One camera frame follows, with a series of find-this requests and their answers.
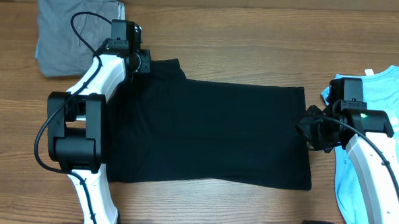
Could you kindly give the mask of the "black t-shirt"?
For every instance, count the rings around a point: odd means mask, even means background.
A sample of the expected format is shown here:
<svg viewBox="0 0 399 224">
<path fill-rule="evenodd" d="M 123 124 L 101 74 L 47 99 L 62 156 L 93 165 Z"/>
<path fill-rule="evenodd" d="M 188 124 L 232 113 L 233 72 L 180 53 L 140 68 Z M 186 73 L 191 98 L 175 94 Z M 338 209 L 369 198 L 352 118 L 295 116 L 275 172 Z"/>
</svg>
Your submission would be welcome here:
<svg viewBox="0 0 399 224">
<path fill-rule="evenodd" d="M 295 129 L 301 87 L 186 78 L 177 59 L 129 75 L 108 103 L 112 182 L 216 178 L 309 190 L 307 144 Z"/>
</svg>

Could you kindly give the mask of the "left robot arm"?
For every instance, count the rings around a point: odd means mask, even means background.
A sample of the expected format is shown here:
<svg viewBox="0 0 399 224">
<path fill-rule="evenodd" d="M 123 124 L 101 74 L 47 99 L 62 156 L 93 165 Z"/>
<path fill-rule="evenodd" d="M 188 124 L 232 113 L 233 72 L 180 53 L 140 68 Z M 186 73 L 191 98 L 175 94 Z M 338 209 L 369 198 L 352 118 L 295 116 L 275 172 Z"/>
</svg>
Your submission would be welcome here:
<svg viewBox="0 0 399 224">
<path fill-rule="evenodd" d="M 141 48 L 142 28 L 128 20 L 111 20 L 111 35 L 93 52 L 92 65 L 65 92 L 47 101 L 48 152 L 57 172 L 71 180 L 82 224 L 121 224 L 106 175 L 109 149 L 107 103 L 127 76 L 150 72 L 150 52 Z"/>
</svg>

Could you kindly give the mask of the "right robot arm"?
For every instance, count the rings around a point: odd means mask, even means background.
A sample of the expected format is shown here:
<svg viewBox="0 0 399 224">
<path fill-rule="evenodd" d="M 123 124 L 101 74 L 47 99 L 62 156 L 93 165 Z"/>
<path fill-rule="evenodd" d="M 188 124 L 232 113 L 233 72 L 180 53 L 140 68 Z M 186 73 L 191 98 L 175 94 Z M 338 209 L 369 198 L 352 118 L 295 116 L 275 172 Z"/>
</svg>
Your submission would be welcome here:
<svg viewBox="0 0 399 224">
<path fill-rule="evenodd" d="M 368 110 L 360 78 L 330 82 L 328 106 L 297 117 L 310 149 L 341 146 L 355 167 L 369 224 L 399 224 L 399 168 L 394 131 L 386 112 Z"/>
</svg>

